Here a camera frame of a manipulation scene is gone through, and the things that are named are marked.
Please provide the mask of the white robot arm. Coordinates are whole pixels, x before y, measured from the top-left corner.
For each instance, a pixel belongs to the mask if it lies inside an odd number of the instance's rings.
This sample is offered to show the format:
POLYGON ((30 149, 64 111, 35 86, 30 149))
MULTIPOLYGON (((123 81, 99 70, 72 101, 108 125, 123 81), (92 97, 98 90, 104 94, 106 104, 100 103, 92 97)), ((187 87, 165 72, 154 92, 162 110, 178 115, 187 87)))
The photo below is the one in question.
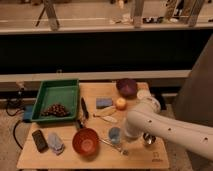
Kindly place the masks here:
POLYGON ((144 97, 131 107, 123 121, 124 136, 137 140, 148 133, 179 144, 213 161, 213 127, 178 121, 159 114, 160 103, 154 97, 144 97))

